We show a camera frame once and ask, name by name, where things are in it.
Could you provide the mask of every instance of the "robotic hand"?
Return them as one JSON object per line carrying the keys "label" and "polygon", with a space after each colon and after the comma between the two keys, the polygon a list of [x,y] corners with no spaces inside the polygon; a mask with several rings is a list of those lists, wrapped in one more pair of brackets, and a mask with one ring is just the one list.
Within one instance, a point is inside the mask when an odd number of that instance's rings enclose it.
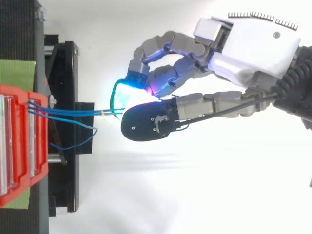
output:
{"label": "robotic hand", "polygon": [[[201,19],[194,38],[167,32],[145,41],[135,50],[128,75],[121,82],[162,98],[190,78],[215,74],[246,92],[190,94],[134,106],[124,113],[122,133],[134,141],[161,139],[205,119],[248,117],[271,103],[299,116],[310,128],[312,49],[299,47],[296,30],[296,25],[269,15],[235,13],[228,19]],[[150,62],[171,53],[183,58],[174,66],[150,72]]]}

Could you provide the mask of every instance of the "white background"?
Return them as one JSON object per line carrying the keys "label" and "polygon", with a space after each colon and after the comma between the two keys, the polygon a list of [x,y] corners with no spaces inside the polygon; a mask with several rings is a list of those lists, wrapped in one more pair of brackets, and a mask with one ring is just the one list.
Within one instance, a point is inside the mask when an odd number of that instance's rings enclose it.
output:
{"label": "white background", "polygon": [[[301,44],[312,44],[306,0],[40,3],[47,9],[45,32],[80,47],[79,101],[95,102],[96,109],[109,107],[112,87],[125,77],[137,47],[169,30],[191,36],[201,17],[269,13],[298,23]],[[209,76],[178,93],[231,89],[238,88]],[[147,143],[125,139],[113,117],[98,117],[95,126],[94,154],[80,157],[80,208],[74,214],[59,209],[50,219],[51,234],[312,233],[312,133],[296,117],[270,107]]]}

